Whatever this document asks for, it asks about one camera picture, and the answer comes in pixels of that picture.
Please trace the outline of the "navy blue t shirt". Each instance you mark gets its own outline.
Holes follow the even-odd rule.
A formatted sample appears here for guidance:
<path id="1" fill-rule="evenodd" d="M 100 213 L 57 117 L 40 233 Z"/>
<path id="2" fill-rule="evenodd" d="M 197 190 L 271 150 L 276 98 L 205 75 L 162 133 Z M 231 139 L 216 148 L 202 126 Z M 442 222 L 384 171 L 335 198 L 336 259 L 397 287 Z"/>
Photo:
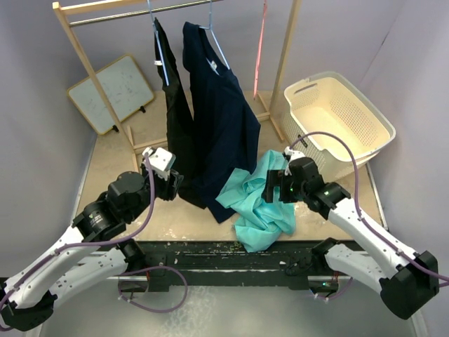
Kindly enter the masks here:
<path id="1" fill-rule="evenodd" d="M 260 123 L 205 29 L 186 22 L 182 33 L 182 63 L 189 73 L 194 110 L 197 172 L 193 185 L 215 220 L 222 223 L 234 210 L 223 207 L 216 198 L 234 169 L 255 170 Z"/>

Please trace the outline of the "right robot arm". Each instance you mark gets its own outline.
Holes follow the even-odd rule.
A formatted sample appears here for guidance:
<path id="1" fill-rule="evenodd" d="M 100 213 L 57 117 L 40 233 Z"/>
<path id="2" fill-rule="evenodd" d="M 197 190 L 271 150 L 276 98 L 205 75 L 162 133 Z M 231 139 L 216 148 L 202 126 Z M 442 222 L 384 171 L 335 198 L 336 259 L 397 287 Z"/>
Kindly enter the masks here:
<path id="1" fill-rule="evenodd" d="M 342 272 L 380 295 L 397 317 L 411 318 L 439 293 L 438 261 L 393 237 L 356 205 L 339 183 L 327 183 L 315 162 L 290 156 L 285 169 L 269 170 L 262 198 L 272 203 L 303 201 L 338 226 L 366 252 L 361 255 L 329 238 L 316 246 L 312 267 L 320 275 Z"/>

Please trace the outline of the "pink wire hanger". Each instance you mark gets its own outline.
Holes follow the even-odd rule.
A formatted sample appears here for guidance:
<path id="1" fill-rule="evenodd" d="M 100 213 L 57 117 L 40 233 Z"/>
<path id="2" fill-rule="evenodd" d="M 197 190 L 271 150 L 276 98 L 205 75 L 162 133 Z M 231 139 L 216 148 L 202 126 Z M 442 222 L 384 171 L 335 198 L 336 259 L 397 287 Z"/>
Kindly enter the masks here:
<path id="1" fill-rule="evenodd" d="M 260 78 L 260 63 L 261 63 L 261 59 L 262 59 L 262 46 L 263 46 L 263 40 L 264 40 L 264 27 L 265 27 L 266 16 L 267 16 L 267 0 L 264 0 L 260 35 L 259 35 L 258 45 L 257 45 L 257 57 L 256 57 L 256 61 L 255 61 L 253 100 L 255 100 L 256 96 L 257 96 L 257 90 L 258 90 L 258 84 L 259 84 L 259 78 Z"/>

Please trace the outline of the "teal t shirt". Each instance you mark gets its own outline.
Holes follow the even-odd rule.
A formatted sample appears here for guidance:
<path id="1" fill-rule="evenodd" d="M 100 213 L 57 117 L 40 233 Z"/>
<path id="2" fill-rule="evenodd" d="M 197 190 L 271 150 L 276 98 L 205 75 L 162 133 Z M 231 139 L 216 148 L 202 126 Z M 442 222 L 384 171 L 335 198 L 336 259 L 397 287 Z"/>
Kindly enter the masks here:
<path id="1" fill-rule="evenodd" d="M 286 161 L 280 152 L 266 151 L 253 173 L 234 169 L 215 198 L 224 208 L 239 214 L 234 223 L 237 240 L 249 253 L 269 248 L 281 234 L 292 235 L 296 229 L 295 207 L 278 200 L 262 198 L 269 170 L 284 170 Z"/>

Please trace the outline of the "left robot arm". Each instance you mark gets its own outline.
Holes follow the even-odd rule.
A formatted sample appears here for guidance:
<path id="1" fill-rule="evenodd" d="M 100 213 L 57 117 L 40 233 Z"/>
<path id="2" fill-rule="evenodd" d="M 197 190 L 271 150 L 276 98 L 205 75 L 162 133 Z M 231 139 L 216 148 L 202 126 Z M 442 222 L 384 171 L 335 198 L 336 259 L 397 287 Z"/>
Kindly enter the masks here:
<path id="1" fill-rule="evenodd" d="M 118 236 L 143 211 L 152 213 L 155 199 L 173 200 L 183 177 L 148 163 L 141 169 L 121 173 L 41 257 L 1 281 L 2 331 L 32 330 L 98 282 L 153 269 L 132 235 Z"/>

